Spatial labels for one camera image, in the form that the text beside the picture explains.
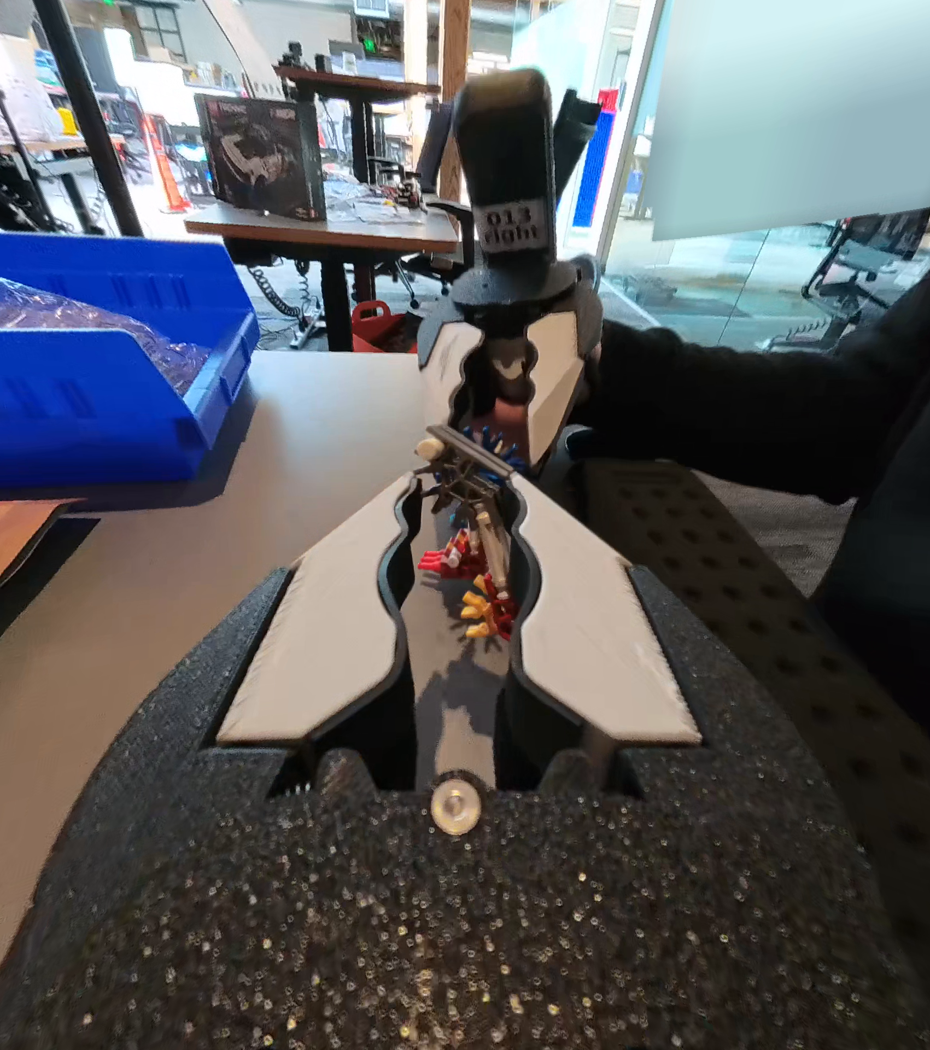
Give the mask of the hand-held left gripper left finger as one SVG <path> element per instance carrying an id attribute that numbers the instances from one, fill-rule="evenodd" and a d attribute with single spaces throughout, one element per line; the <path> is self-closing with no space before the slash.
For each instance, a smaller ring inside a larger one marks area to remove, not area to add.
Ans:
<path id="1" fill-rule="evenodd" d="M 405 474 L 297 559 L 216 728 L 216 750 L 272 753 L 311 779 L 357 754 L 381 790 L 416 786 L 416 690 L 403 606 L 416 583 L 419 478 Z"/>

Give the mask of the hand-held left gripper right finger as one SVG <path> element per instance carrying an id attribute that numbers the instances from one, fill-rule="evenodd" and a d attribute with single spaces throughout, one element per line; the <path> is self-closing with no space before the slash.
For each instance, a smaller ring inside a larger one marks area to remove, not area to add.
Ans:
<path id="1" fill-rule="evenodd" d="M 566 752 L 603 788 L 625 751 L 703 746 L 639 568 L 534 483 L 511 478 L 506 498 L 519 611 L 496 701 L 498 789 L 537 789 Z"/>

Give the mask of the blue snowflake toy connector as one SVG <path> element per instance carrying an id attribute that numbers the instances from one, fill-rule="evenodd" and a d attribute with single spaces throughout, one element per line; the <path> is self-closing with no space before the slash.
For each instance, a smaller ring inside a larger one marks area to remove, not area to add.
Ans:
<path id="1" fill-rule="evenodd" d="M 502 430 L 492 430 L 489 425 L 484 425 L 482 428 L 466 425 L 460 430 L 460 436 L 471 441 L 490 456 L 507 463 L 513 469 L 523 469 L 525 466 L 524 460 L 517 454 L 517 444 L 507 443 Z"/>

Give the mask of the grey and red toy model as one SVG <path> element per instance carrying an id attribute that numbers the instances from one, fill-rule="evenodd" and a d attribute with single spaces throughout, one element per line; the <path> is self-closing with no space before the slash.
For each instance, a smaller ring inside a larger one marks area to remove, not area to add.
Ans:
<path id="1" fill-rule="evenodd" d="M 514 469 L 451 427 L 426 430 L 416 453 L 424 461 L 416 475 L 432 479 L 423 498 L 432 498 L 434 514 L 452 512 L 450 539 L 419 558 L 419 572 L 469 584 L 459 612 L 467 638 L 510 640 L 519 606 L 510 584 L 505 499 Z"/>

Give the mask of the person's right forearm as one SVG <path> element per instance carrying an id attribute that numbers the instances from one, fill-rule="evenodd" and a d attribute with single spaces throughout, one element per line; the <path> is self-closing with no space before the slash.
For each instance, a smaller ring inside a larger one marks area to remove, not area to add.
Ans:
<path id="1" fill-rule="evenodd" d="M 568 447 L 843 504 L 871 487 L 929 380 L 930 270 L 830 351 L 701 346 L 607 320 Z"/>

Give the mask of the black mesh office chair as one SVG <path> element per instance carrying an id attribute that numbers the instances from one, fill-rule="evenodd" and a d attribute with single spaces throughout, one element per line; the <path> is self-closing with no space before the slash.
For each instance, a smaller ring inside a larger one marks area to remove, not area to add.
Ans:
<path id="1" fill-rule="evenodd" d="M 404 176 L 418 183 L 425 205 L 458 220 L 459 226 L 459 245 L 455 251 L 442 254 L 432 250 L 423 251 L 395 262 L 394 277 L 403 284 L 413 313 L 420 311 L 419 298 L 413 286 L 416 277 L 439 281 L 442 295 L 446 296 L 450 285 L 475 265 L 475 223 L 471 209 L 462 203 L 439 200 L 434 195 L 452 130 L 453 112 L 452 101 L 441 102 L 434 107 L 417 168 L 410 173 L 403 172 Z"/>

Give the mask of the red orange tote bag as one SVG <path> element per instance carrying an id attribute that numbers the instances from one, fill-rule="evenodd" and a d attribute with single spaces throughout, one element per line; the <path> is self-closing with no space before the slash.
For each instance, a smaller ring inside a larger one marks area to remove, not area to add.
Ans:
<path id="1" fill-rule="evenodd" d="M 421 320 L 409 311 L 393 312 L 381 300 L 360 302 L 352 313 L 353 352 L 415 355 Z"/>

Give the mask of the black perforated board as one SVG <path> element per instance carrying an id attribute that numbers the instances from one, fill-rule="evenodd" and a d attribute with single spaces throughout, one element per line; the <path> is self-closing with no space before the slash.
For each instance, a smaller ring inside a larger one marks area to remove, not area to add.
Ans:
<path id="1" fill-rule="evenodd" d="M 681 598 L 786 711 L 881 880 L 930 896 L 930 738 L 782 569 L 681 467 L 578 461 L 565 485 L 582 520 Z"/>

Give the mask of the dark wooden table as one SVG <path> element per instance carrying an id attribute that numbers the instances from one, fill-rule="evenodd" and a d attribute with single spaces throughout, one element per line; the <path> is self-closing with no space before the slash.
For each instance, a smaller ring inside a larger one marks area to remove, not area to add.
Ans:
<path id="1" fill-rule="evenodd" d="M 348 103 L 353 135 L 353 175 L 363 184 L 371 183 L 371 162 L 377 155 L 375 106 L 379 103 L 404 102 L 417 97 L 438 98 L 442 93 L 440 86 L 434 84 L 319 72 L 292 65 L 277 64 L 273 69 L 283 84 L 284 94 L 288 94 L 289 86 L 292 85 L 302 101 L 334 98 Z"/>

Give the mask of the wooden desk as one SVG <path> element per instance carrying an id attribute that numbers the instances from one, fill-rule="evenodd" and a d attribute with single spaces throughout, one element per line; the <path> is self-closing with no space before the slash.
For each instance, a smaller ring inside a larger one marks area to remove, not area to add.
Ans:
<path id="1" fill-rule="evenodd" d="M 345 268 L 353 269 L 356 298 L 373 296 L 375 269 L 418 253 L 450 255 L 458 249 L 455 222 L 443 211 L 422 212 L 419 223 L 298 220 L 215 203 L 185 217 L 185 231 L 219 236 L 233 261 L 267 266 L 272 258 L 318 262 L 327 348 L 353 350 L 352 304 Z"/>

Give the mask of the black printed box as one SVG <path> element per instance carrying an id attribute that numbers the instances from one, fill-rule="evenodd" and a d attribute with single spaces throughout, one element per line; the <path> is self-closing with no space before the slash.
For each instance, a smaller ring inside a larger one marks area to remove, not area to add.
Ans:
<path id="1" fill-rule="evenodd" d="M 326 220 L 313 102 L 197 94 L 195 106 L 217 201 L 276 217 Z"/>

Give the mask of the clear plastic bag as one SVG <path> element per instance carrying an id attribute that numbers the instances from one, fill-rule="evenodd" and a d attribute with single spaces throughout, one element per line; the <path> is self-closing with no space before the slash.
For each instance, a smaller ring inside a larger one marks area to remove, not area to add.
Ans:
<path id="1" fill-rule="evenodd" d="M 10 331 L 125 333 L 178 394 L 191 387 L 213 352 L 171 340 L 135 318 L 0 277 L 0 332 Z"/>

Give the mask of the black steel column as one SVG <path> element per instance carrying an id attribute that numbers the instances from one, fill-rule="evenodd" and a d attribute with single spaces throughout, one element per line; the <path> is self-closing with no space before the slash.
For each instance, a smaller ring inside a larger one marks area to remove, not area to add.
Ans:
<path id="1" fill-rule="evenodd" d="M 119 234 L 123 237 L 144 236 L 143 226 L 122 174 L 117 150 L 112 144 L 83 52 L 78 45 L 67 12 L 61 1 L 34 1 L 40 25 L 50 45 L 78 126 L 94 165 L 96 174 L 112 210 Z"/>

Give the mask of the long wooden table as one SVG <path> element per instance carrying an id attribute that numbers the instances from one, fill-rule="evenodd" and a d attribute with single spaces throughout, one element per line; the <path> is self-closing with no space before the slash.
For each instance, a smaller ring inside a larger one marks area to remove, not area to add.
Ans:
<path id="1" fill-rule="evenodd" d="M 100 206 L 92 206 L 79 177 L 93 174 L 85 141 L 61 136 L 20 146 L 0 136 L 0 230 L 107 235 Z"/>

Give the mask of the wooden post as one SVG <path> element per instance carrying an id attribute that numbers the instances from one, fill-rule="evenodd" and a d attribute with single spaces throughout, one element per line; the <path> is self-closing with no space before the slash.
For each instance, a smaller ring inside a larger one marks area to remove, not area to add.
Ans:
<path id="1" fill-rule="evenodd" d="M 472 2 L 441 1 L 440 8 L 440 83 L 450 101 L 467 79 Z"/>

